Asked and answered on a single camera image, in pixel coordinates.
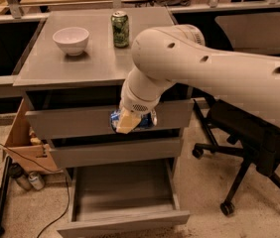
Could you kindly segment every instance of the robotic hand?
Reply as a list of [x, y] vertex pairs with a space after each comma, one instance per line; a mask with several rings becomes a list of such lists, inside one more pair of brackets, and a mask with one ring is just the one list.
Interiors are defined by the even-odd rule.
[[143, 31], [132, 56], [136, 66], [122, 87], [118, 133], [138, 126], [175, 83], [199, 88], [280, 128], [280, 58], [209, 49], [191, 25]]

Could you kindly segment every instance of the gray countertop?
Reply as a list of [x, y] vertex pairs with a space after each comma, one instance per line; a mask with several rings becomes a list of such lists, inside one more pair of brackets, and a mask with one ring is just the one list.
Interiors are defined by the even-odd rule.
[[[124, 8], [129, 16], [130, 46], [115, 48], [110, 16], [114, 9], [52, 12], [24, 63], [14, 86], [93, 86], [121, 84], [134, 66], [133, 39], [151, 27], [170, 26], [173, 21], [166, 8]], [[89, 30], [85, 53], [66, 56], [54, 43], [53, 34], [66, 27]]]

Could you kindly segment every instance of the green can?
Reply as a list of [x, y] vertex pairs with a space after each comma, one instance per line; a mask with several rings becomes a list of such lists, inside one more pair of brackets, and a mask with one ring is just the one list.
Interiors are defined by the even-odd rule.
[[117, 48], [129, 46], [129, 19], [124, 11], [116, 11], [111, 16], [113, 44]]

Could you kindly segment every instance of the black cable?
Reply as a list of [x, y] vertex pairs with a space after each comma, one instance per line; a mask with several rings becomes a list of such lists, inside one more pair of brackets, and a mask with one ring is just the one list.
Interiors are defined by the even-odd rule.
[[[57, 172], [61, 171], [61, 170], [51, 171], [51, 170], [49, 170], [49, 169], [43, 167], [42, 165], [38, 164], [37, 162], [35, 162], [35, 161], [33, 161], [33, 160], [29, 159], [29, 158], [26, 158], [26, 157], [20, 155], [19, 153], [15, 152], [14, 150], [12, 150], [12, 149], [10, 149], [10, 148], [8, 148], [8, 147], [2, 145], [1, 143], [0, 143], [0, 146], [3, 147], [3, 148], [8, 149], [9, 151], [11, 151], [11, 152], [13, 152], [13, 153], [15, 153], [15, 154], [17, 154], [18, 156], [20, 156], [21, 158], [23, 158], [23, 159], [25, 159], [25, 160], [28, 160], [28, 161], [30, 161], [30, 162], [35, 163], [36, 165], [38, 165], [39, 167], [41, 167], [42, 169], [44, 169], [44, 170], [46, 170], [46, 171], [48, 171], [48, 172], [57, 173]], [[48, 227], [50, 227], [50, 226], [53, 225], [55, 222], [57, 222], [58, 220], [60, 220], [60, 219], [67, 213], [67, 211], [68, 211], [68, 209], [69, 209], [69, 206], [70, 206], [70, 189], [69, 189], [69, 184], [68, 184], [68, 179], [67, 179], [67, 177], [65, 177], [65, 183], [66, 183], [67, 189], [68, 189], [68, 205], [67, 205], [67, 208], [65, 209], [65, 211], [62, 213], [62, 215], [61, 215], [60, 217], [58, 217], [57, 219], [53, 220], [51, 223], [49, 223], [48, 225], [46, 225], [46, 226], [41, 230], [41, 232], [39, 233], [39, 235], [37, 236], [37, 238], [39, 238], [39, 237], [41, 236], [41, 234], [42, 234]]]
[[51, 172], [51, 173], [58, 173], [59, 171], [61, 171], [61, 170], [51, 171], [51, 170], [49, 170], [49, 169], [43, 167], [41, 164], [38, 164], [37, 162], [35, 162], [35, 161], [33, 161], [33, 160], [29, 159], [29, 158], [26, 158], [26, 157], [24, 157], [23, 155], [20, 155], [19, 153], [15, 152], [14, 150], [12, 150], [12, 149], [10, 149], [10, 148], [8, 148], [8, 147], [2, 145], [1, 143], [0, 143], [0, 146], [3, 147], [3, 148], [8, 149], [8, 150], [11, 151], [12, 153], [15, 153], [16, 155], [20, 156], [21, 158], [23, 158], [23, 159], [25, 159], [25, 160], [27, 160], [27, 161], [30, 161], [30, 162], [32, 162], [32, 163], [35, 163], [36, 165], [38, 165], [39, 167], [41, 167], [42, 169], [44, 169], [44, 170], [46, 170], [46, 171], [48, 171], [48, 172]]
[[39, 238], [39, 237], [41, 236], [41, 234], [42, 234], [46, 229], [48, 229], [48, 227], [50, 227], [50, 226], [53, 225], [55, 222], [57, 222], [58, 220], [60, 220], [60, 219], [67, 213], [67, 211], [68, 211], [68, 209], [69, 209], [69, 206], [70, 206], [70, 190], [69, 190], [69, 184], [68, 184], [68, 179], [67, 179], [67, 177], [65, 177], [65, 182], [66, 182], [66, 184], [67, 184], [67, 189], [68, 189], [68, 197], [69, 197], [68, 206], [67, 206], [67, 208], [65, 209], [65, 211], [63, 212], [63, 214], [62, 214], [60, 217], [58, 217], [57, 219], [53, 220], [50, 224], [46, 225], [46, 226], [41, 230], [41, 232], [39, 233], [39, 235], [37, 236], [37, 238]]

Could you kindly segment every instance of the brown box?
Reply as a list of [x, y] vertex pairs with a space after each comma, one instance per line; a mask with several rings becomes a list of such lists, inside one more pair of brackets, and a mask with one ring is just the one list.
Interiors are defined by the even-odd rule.
[[[13, 121], [5, 146], [50, 171], [57, 171], [58, 167], [50, 154], [50, 146], [48, 144], [32, 146], [30, 143], [30, 123], [25, 117], [28, 110], [29, 109], [26, 103], [22, 101], [18, 113]], [[34, 162], [26, 160], [8, 149], [4, 149], [4, 151], [13, 159], [14, 162], [18, 163], [26, 173], [36, 171], [40, 174], [51, 174], [51, 172], [43, 169]]]

